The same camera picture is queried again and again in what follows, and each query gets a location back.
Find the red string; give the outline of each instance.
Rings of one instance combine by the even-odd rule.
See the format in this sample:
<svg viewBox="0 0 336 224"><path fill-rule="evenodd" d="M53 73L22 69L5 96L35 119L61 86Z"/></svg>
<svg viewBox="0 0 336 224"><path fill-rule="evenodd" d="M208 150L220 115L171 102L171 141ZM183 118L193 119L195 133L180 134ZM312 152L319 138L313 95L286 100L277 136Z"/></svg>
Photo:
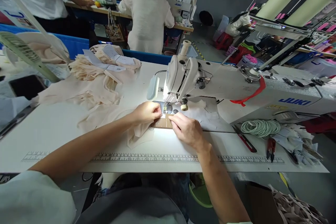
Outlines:
<svg viewBox="0 0 336 224"><path fill-rule="evenodd" d="M243 100L236 100L236 101L230 100L230 102L236 103L236 104L240 104L243 107L245 107L246 105L244 104L244 102L246 102L247 100L253 98L254 96L257 96L258 94L260 94L265 89L265 87L266 87L265 79L262 76L260 76L260 77L261 77L260 78L260 87L254 92L254 94L252 94L249 97L246 97Z"/></svg>

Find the handbag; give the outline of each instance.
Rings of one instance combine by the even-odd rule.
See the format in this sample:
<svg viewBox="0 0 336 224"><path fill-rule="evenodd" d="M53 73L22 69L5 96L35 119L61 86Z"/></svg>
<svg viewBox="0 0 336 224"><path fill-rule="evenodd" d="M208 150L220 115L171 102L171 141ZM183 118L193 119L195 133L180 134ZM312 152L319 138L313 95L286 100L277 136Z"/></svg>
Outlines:
<svg viewBox="0 0 336 224"><path fill-rule="evenodd" d="M110 8L108 10L108 25L105 25L105 33L109 37L111 42L125 41L123 34L121 32L121 26L120 24L115 23Z"/></svg>

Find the chair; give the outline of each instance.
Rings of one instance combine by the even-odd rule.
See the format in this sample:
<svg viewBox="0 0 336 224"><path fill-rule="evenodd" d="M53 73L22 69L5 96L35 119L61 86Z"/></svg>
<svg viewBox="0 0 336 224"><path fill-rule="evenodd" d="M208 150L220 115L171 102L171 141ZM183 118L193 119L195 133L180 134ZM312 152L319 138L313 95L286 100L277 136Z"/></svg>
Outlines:
<svg viewBox="0 0 336 224"><path fill-rule="evenodd" d="M216 40L216 49L217 50L222 50L224 49L225 51L228 50L229 46L233 43L233 37L230 36L229 34L226 34L225 32L222 33L218 39Z"/></svg>
<svg viewBox="0 0 336 224"><path fill-rule="evenodd" d="M237 51L231 56L229 61L233 64L238 64L242 57L246 54L253 54L253 52L243 46L239 46Z"/></svg>

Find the coiled elastic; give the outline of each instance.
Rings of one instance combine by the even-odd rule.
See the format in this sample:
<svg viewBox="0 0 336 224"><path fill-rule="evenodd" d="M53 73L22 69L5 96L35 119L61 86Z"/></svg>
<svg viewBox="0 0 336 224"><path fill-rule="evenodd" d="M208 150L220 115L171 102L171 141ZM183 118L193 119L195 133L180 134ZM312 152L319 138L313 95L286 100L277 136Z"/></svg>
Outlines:
<svg viewBox="0 0 336 224"><path fill-rule="evenodd" d="M276 134L280 131L280 123L275 120L253 120L243 122L241 131L256 135L257 137L266 137L270 134Z"/></svg>

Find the smartphone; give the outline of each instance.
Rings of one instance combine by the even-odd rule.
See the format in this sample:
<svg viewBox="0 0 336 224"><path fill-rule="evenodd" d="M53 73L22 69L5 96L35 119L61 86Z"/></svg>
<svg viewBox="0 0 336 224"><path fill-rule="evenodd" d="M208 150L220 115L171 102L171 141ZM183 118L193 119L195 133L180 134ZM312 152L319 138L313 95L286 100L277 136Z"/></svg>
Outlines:
<svg viewBox="0 0 336 224"><path fill-rule="evenodd" d="M33 99L38 93L47 88L44 85L43 80L37 75L28 75L11 80L8 83L17 97L24 96L27 100Z"/></svg>

